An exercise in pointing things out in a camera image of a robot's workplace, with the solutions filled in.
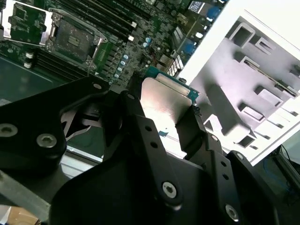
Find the motherboard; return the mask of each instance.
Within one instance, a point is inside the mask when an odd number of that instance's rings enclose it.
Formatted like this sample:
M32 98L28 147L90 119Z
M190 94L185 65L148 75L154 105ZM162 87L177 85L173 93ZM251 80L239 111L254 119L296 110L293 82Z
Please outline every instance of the motherboard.
M178 76L226 0L2 0L0 55L65 82Z

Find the screw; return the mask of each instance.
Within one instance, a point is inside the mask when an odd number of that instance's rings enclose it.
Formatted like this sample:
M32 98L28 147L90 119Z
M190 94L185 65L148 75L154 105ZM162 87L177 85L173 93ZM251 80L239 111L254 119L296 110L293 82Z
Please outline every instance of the screw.
M37 137L37 144L42 148L53 148L56 143L56 138L51 134L41 134Z
M97 89L101 89L102 87L99 85L99 84L97 84L97 83L95 83L94 85L94 88L97 88Z
M131 94L128 94L127 96L128 96L128 98L131 98L131 99L134 99L134 98L135 98L135 97L133 97Z
M0 124L0 137L12 137L18 133L18 128L9 123Z
M216 142L218 142L219 140L218 140L218 138L216 137L216 136L214 136L214 135L211 135L211 137L212 137L212 139L214 139Z
M225 210L226 210L226 213L229 215L229 217L230 217L234 222L238 222L238 221L239 221L239 215L238 215L237 211L234 209L234 207L232 207L232 206L229 205L229 204L226 204Z
M236 153L236 155L237 155L241 160L244 159L244 157L243 157L240 153Z
M175 186L170 182L163 183L163 191L169 198L175 198L177 195L177 190Z

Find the green circuit board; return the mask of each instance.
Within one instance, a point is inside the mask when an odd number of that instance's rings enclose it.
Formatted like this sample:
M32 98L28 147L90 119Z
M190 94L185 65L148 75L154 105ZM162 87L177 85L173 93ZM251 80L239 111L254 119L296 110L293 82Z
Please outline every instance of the green circuit board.
M0 55L26 64L27 68L61 76L67 82L95 75L110 84L126 87L134 71L151 66L168 71L177 57L172 36L176 27L182 25L178 15L188 10L190 2L20 0L14 4L13 14L8 19L11 38L0 41ZM51 41L39 45L49 26L46 12L52 9L52 12L63 10L77 21L70 22L66 14L63 15L59 22L53 22L57 27L51 31ZM101 33L103 41L99 45L87 29L89 26ZM181 51L184 63L190 55Z

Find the black plastic bracket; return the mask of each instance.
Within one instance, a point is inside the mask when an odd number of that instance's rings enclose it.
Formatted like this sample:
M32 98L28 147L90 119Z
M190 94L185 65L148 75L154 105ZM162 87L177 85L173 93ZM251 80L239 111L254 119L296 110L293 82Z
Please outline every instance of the black plastic bracket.
M227 155L233 169L234 179L238 188L240 203L244 216L252 224L258 221L261 225L288 224L284 220L283 212L274 193L260 177L247 158L237 151L230 151Z
M199 108L190 107L176 128L186 159L201 166L210 176L221 221L240 224L242 213L230 161L223 155L217 137L206 132ZM228 207L234 209L234 218L228 216Z
M129 132L134 153L145 163L150 185L159 202L172 209L179 210L183 194L171 168L167 153L158 135L153 120L145 118L139 98L124 91L120 94L123 106L123 126ZM164 192L164 184L171 184Z
M86 77L2 106L0 124L13 125L16 132L0 137L0 169L33 174L52 171L59 165L67 147L65 133L68 131L62 127L62 118L70 125L79 106L88 99L101 98L108 89L106 82ZM71 109L75 111L63 116ZM51 148L39 146L37 139L41 134L52 135L55 145Z

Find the shiny metal sheet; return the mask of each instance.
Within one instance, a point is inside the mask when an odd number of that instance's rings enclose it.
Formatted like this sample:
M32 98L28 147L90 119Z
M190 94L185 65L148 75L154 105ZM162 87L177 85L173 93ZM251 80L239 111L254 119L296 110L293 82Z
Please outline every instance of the shiny metal sheet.
M146 78L142 83L141 104L146 117L161 131L173 129L192 101L159 81Z

